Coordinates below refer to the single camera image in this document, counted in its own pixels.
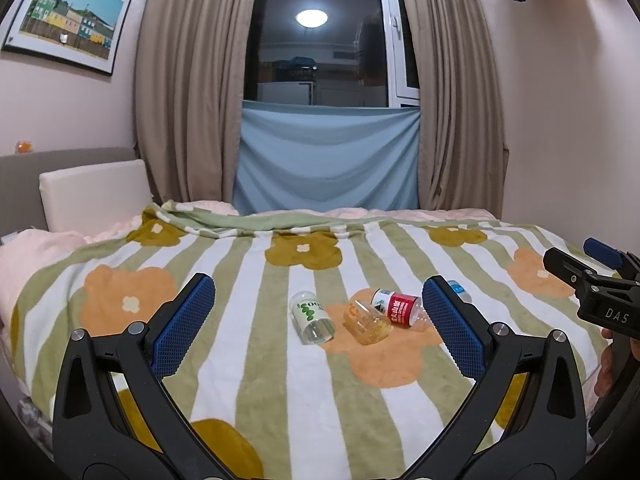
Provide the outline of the person's right hand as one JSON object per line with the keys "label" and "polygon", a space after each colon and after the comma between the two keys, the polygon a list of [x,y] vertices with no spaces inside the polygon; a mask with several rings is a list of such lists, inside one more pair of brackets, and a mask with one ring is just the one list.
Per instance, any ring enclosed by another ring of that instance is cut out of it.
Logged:
{"label": "person's right hand", "polygon": [[[638,339],[631,339],[629,341],[631,353],[634,358],[640,360],[640,341]],[[601,367],[599,370],[596,384],[594,385],[594,394],[598,398],[603,398],[612,388],[613,378],[613,366],[614,366],[614,353],[612,346],[608,346],[601,354]]]}

